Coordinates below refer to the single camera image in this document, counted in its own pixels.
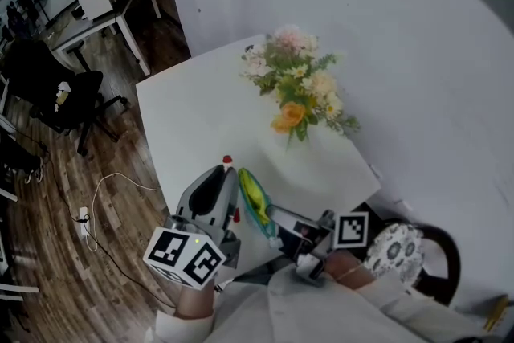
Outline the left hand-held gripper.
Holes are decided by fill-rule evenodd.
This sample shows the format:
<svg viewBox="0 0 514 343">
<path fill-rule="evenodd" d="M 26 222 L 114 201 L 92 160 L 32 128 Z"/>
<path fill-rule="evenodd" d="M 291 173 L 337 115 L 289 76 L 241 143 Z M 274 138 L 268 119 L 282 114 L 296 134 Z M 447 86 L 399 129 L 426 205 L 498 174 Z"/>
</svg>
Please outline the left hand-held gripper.
<svg viewBox="0 0 514 343">
<path fill-rule="evenodd" d="M 241 241 L 227 228 L 238 193 L 239 176 L 233 167 L 208 169 L 185 189 L 177 213 L 155 229 L 143 261 L 187 288 L 204 288 L 223 266 L 236 268 Z"/>
</svg>

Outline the person's left forearm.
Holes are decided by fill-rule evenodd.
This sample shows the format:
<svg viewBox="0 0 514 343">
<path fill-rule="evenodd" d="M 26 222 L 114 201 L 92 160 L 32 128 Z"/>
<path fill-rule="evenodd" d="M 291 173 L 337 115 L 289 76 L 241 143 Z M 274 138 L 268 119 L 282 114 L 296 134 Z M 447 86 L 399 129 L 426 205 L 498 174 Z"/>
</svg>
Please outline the person's left forearm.
<svg viewBox="0 0 514 343">
<path fill-rule="evenodd" d="M 183 320 L 198 320 L 210 317 L 214 312 L 214 281 L 202 290 L 183 287 L 174 316 Z"/>
</svg>

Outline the yellow object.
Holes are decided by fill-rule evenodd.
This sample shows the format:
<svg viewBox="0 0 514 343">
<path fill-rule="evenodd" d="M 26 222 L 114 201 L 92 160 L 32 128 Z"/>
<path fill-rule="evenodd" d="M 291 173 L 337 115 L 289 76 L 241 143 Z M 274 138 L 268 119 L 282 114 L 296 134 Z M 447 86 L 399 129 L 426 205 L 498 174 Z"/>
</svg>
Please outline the yellow object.
<svg viewBox="0 0 514 343">
<path fill-rule="evenodd" d="M 504 318 L 509 306 L 508 295 L 500 296 L 492 307 L 492 311 L 487 316 L 487 320 L 484 324 L 484 329 L 491 332 Z"/>
</svg>

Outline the red pen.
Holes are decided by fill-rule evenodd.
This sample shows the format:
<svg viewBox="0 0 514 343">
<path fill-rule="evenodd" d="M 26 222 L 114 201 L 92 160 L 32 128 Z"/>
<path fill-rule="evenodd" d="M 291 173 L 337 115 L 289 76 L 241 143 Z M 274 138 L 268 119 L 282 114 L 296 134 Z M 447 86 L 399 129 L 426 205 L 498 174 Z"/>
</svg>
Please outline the red pen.
<svg viewBox="0 0 514 343">
<path fill-rule="evenodd" d="M 223 163 L 223 167 L 224 167 L 225 171 L 227 171 L 229 168 L 233 167 L 233 160 L 230 155 L 225 155 L 222 159 L 222 163 Z M 231 217 L 232 217 L 232 220 L 234 223 L 240 222 L 240 212 L 239 212 L 239 208 L 236 206 L 236 203 L 235 203 L 235 208 L 234 208 L 234 211 L 233 211 Z"/>
</svg>

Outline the dark desk with white legs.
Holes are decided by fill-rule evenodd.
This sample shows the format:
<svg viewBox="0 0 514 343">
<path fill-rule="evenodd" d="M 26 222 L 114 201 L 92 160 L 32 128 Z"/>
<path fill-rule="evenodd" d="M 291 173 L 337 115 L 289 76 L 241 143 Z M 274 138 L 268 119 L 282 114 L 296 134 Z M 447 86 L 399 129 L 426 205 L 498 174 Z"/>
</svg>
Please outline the dark desk with white legs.
<svg viewBox="0 0 514 343">
<path fill-rule="evenodd" d="M 144 54 L 139 48 L 133 33 L 126 21 L 125 15 L 129 10 L 133 0 L 120 0 L 112 11 L 101 15 L 99 18 L 90 20 L 80 20 L 70 22 L 57 38 L 55 45 L 50 46 L 50 50 L 54 53 L 58 60 L 66 67 L 71 68 L 71 60 L 67 57 L 66 50 L 74 43 L 86 39 L 88 36 L 102 31 L 106 27 L 117 24 L 121 34 L 124 36 L 129 50 L 133 53 L 137 63 L 141 67 L 145 76 L 150 75 L 150 66 L 148 65 Z M 157 19 L 161 18 L 161 11 L 157 4 L 157 0 L 151 0 Z"/>
</svg>

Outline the floral seat cushion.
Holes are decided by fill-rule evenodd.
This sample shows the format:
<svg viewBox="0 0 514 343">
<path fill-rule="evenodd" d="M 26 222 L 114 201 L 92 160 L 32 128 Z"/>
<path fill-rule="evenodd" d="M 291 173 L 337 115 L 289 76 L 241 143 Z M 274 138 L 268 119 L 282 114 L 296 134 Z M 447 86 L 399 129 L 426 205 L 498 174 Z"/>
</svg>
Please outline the floral seat cushion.
<svg viewBox="0 0 514 343">
<path fill-rule="evenodd" d="M 375 277 L 395 272 L 406 286 L 413 287 L 424 263 L 422 238 L 423 232 L 411 224 L 390 224 L 368 248 L 364 266 Z"/>
</svg>

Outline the black office chair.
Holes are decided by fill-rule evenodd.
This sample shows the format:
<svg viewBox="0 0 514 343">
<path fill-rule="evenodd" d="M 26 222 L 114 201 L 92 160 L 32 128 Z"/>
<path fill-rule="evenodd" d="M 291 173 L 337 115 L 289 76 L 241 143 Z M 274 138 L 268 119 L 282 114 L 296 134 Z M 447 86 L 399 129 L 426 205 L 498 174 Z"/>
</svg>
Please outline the black office chair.
<svg viewBox="0 0 514 343">
<path fill-rule="evenodd" d="M 12 95 L 32 104 L 31 116 L 40 120 L 57 133 L 80 130 L 77 153 L 86 156 L 85 142 L 93 125 L 111 141 L 119 137 L 100 121 L 107 108 L 119 102 L 128 104 L 124 96 L 105 100 L 100 93 L 104 74 L 101 71 L 75 73 L 54 57 L 45 42 L 18 40 L 11 44 L 6 57 L 0 63 L 1 73 L 9 80 Z M 58 112 L 55 99 L 58 86 L 66 81 L 71 93 Z"/>
</svg>

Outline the white table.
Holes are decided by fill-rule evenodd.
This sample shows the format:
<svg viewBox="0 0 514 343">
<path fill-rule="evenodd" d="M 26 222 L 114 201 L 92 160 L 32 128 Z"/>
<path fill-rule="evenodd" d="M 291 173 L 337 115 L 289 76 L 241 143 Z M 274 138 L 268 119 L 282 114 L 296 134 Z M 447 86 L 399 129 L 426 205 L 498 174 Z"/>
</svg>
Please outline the white table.
<svg viewBox="0 0 514 343">
<path fill-rule="evenodd" d="M 137 87 L 142 120 L 169 216 L 185 189 L 230 155 L 233 168 L 249 170 L 270 198 L 311 220 L 326 210 L 356 209 L 379 183 L 348 136 L 325 125 L 309 128 L 308 139 L 288 141 L 271 128 L 279 105 L 242 74 L 246 46 L 255 36 L 220 47 L 172 67 Z M 223 266 L 212 279 L 221 283 L 265 264 L 279 254 L 246 213 L 238 193 L 240 222 L 227 230 L 241 241 L 236 268 Z"/>
</svg>

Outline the clear zip pouch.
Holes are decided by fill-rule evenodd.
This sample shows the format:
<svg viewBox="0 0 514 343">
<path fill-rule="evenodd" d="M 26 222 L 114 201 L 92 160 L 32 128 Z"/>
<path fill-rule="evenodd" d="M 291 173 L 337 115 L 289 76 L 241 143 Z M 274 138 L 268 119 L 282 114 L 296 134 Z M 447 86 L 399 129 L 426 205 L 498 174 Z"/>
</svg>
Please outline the clear zip pouch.
<svg viewBox="0 0 514 343">
<path fill-rule="evenodd" d="M 238 176 L 239 189 L 247 215 L 266 238 L 270 248 L 280 249 L 283 246 L 283 242 L 278 236 L 279 228 L 266 213 L 267 207 L 271 205 L 270 198 L 249 170 L 239 169 Z"/>
</svg>

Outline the person's right forearm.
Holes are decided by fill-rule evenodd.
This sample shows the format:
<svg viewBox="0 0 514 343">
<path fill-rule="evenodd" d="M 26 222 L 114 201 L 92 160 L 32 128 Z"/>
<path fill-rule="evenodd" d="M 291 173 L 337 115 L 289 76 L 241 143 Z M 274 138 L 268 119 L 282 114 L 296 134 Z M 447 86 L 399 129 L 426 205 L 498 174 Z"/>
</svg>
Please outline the person's right forearm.
<svg viewBox="0 0 514 343">
<path fill-rule="evenodd" d="M 352 290 L 375 281 L 375 277 L 363 263 L 346 250 L 332 252 L 325 261 L 324 271 L 335 282 Z"/>
</svg>

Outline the white tissue pack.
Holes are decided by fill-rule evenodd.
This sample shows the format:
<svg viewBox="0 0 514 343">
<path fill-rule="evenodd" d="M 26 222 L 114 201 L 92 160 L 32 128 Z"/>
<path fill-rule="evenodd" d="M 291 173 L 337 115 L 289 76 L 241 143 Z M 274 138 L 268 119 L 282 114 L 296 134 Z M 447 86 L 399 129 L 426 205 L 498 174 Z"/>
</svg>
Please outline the white tissue pack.
<svg viewBox="0 0 514 343">
<path fill-rule="evenodd" d="M 66 99 L 71 93 L 71 87 L 68 82 L 63 81 L 58 86 L 58 91 L 56 93 L 55 99 L 55 112 L 58 112 L 60 107 L 64 105 Z"/>
</svg>

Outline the white power strip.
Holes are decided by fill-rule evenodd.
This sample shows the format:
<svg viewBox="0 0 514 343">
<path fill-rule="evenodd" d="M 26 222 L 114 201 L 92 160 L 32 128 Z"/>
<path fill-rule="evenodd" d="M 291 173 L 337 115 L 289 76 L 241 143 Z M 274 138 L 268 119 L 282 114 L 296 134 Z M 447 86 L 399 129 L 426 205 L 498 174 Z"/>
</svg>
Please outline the white power strip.
<svg viewBox="0 0 514 343">
<path fill-rule="evenodd" d="M 90 234 L 90 214 L 86 206 L 80 207 L 80 216 L 78 218 L 80 224 L 80 234 L 84 239 L 87 239 Z"/>
</svg>

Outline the artificial flower bouquet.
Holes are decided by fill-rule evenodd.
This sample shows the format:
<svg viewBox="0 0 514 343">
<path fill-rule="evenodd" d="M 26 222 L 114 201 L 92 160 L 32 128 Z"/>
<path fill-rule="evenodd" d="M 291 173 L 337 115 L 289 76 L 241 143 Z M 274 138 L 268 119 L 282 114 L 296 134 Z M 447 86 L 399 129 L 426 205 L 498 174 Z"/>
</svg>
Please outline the artificial flower bouquet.
<svg viewBox="0 0 514 343">
<path fill-rule="evenodd" d="M 271 128 L 286 134 L 288 141 L 306 141 L 309 128 L 317 125 L 343 137 L 361 129 L 358 119 L 345 111 L 337 80 L 329 71 L 338 57 L 320 55 L 317 36 L 286 25 L 246 46 L 241 60 L 247 66 L 242 77 L 279 105 Z"/>
</svg>

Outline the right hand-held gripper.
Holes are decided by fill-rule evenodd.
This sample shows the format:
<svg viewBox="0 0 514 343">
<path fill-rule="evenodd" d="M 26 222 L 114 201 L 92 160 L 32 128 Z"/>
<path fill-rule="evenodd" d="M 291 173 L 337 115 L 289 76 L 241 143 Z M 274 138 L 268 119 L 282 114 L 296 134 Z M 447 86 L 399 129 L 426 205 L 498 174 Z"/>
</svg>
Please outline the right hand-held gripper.
<svg viewBox="0 0 514 343">
<path fill-rule="evenodd" d="M 361 248 L 367 244 L 369 214 L 334 214 L 326 210 L 311 220 L 277 205 L 266 208 L 267 217 L 279 228 L 283 246 L 279 249 L 296 265 L 296 275 L 317 281 L 332 251 Z"/>
</svg>

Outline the black curved chair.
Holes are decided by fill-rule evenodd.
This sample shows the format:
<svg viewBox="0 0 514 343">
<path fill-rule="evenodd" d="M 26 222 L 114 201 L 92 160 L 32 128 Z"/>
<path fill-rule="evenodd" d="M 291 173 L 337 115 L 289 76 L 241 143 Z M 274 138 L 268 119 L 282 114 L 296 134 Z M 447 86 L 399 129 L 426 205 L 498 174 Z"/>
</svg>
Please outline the black curved chair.
<svg viewBox="0 0 514 343">
<path fill-rule="evenodd" d="M 353 254 L 364 263 L 366 252 L 373 240 L 390 224 L 407 223 L 417 227 L 423 232 L 424 263 L 418 282 L 409 288 L 433 298 L 440 304 L 450 305 L 461 275 L 459 249 L 453 238 L 441 228 L 413 223 L 400 216 L 382 218 L 365 203 L 356 210 L 369 214 L 369 238 L 367 245 L 355 250 Z"/>
</svg>

